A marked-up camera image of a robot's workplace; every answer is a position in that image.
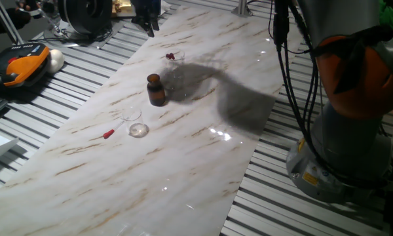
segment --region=yellow label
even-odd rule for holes
[[[318,179],[310,173],[304,172],[303,179],[306,180],[308,183],[317,186]]]
[[[304,138],[300,139],[300,143],[299,143],[299,152],[301,151],[301,148],[303,148],[305,141],[306,141],[306,140],[305,140]]]

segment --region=white ball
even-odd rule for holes
[[[64,65],[64,55],[59,50],[51,50],[50,51],[51,63],[50,68],[48,69],[49,73],[56,73],[63,67]]]

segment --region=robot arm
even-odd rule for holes
[[[159,30],[158,17],[161,10],[160,0],[131,0],[131,4],[136,10],[136,16],[132,23],[142,27],[149,37],[154,37],[153,30]]]
[[[380,26],[379,2],[298,2],[312,46],[321,51],[314,56],[335,110],[353,119],[393,110],[393,31]]]

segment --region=metal pole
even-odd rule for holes
[[[237,8],[235,8],[232,13],[238,16],[252,16],[253,13],[248,9],[247,5],[247,0],[239,0]]]
[[[24,43],[22,37],[20,36],[18,30],[14,27],[12,20],[7,14],[6,9],[0,2],[0,21],[3,27],[5,28],[7,35],[10,37],[10,40],[15,45],[21,45]]]

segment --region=orange robot part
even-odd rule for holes
[[[330,37],[320,46],[344,38]],[[358,85],[339,94],[333,92],[346,68],[346,61],[331,53],[318,56],[316,61],[327,97],[339,114],[352,119],[373,119],[393,110],[393,74],[373,48],[365,49]]]

